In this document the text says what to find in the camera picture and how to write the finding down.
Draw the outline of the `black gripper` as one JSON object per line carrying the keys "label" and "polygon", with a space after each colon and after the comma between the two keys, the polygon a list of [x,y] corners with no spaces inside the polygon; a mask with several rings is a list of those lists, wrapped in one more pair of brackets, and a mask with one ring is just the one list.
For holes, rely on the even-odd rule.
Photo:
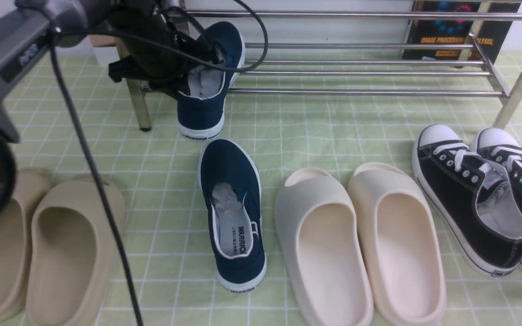
{"label": "black gripper", "polygon": [[[174,15],[191,23],[201,39],[178,29],[172,21]],[[144,0],[140,5],[118,8],[108,16],[108,25],[111,31],[125,34],[120,41],[128,51],[126,57],[108,66],[114,82],[146,82],[151,90],[178,99],[180,93],[188,92],[188,73],[197,67],[183,54],[213,64],[220,62],[220,47],[212,34],[184,9],[163,0]]]}

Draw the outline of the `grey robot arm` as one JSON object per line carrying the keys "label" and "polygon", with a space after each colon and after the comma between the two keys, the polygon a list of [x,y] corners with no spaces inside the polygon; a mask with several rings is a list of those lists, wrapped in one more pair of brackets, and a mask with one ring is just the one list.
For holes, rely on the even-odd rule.
{"label": "grey robot arm", "polygon": [[114,82],[155,83],[173,95],[184,89],[189,70],[201,61],[218,63],[220,56],[209,35],[201,43],[182,33],[168,16],[193,18],[165,0],[17,0],[16,8],[0,17],[0,211],[16,183],[16,161],[10,144],[19,133],[4,108],[4,99],[54,46],[68,48],[95,31],[116,31],[148,39],[158,46],[123,38],[128,56],[108,66]]}

